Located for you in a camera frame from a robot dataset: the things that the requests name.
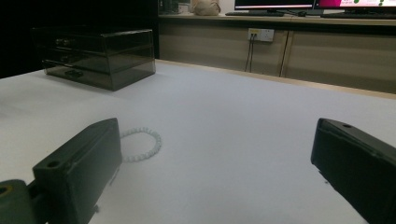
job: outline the dark wall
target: dark wall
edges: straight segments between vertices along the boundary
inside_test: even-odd
[[[0,78],[42,69],[30,29],[104,25],[152,29],[158,57],[158,0],[15,0],[2,6]]]

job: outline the wall outlet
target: wall outlet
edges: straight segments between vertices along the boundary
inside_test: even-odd
[[[274,41],[275,30],[248,28],[247,39],[250,40],[251,35],[256,35],[254,40],[259,41]]]

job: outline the screw hole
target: screw hole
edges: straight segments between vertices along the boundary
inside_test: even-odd
[[[7,187],[7,186],[0,187],[0,196],[3,195],[3,194],[6,194],[9,190],[11,190],[10,187]]]
[[[50,162],[48,165],[47,165],[47,167],[49,167],[49,168],[54,168],[54,167],[57,167],[59,165],[59,162],[58,161],[52,161],[52,162]]]

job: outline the white tabletop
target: white tabletop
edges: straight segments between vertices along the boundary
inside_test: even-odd
[[[163,147],[121,166],[92,224],[364,223],[310,163],[317,121],[340,120],[396,146],[396,97],[156,65],[156,75],[115,92],[43,71],[1,79],[0,180],[31,182],[51,151],[117,118],[121,132],[158,132]],[[145,138],[122,139],[123,153]]]

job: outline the wooden cabinet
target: wooden cabinet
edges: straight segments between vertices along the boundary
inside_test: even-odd
[[[396,21],[174,16],[160,22],[160,58],[244,71],[249,27],[275,29],[255,42],[252,73],[396,93]]]
[[[396,38],[289,32],[282,77],[396,93]]]

